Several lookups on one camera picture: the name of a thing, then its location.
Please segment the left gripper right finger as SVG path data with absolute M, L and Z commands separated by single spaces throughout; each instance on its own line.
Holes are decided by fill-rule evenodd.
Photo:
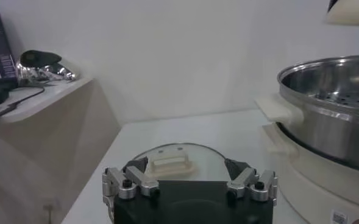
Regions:
M 224 164 L 230 181 L 227 182 L 226 196 L 229 203 L 244 198 L 249 191 L 251 200 L 257 202 L 277 202 L 277 175 L 274 171 L 265 170 L 258 174 L 248 163 L 226 158 Z

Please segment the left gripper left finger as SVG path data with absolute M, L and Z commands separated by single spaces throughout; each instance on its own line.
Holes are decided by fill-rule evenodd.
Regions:
M 158 197 L 159 182 L 148 177 L 144 172 L 148 158 L 142 157 L 129 161 L 122 169 L 107 167 L 102 173 L 102 194 L 105 199 L 118 197 L 122 200 L 133 200 L 137 192 L 147 198 Z

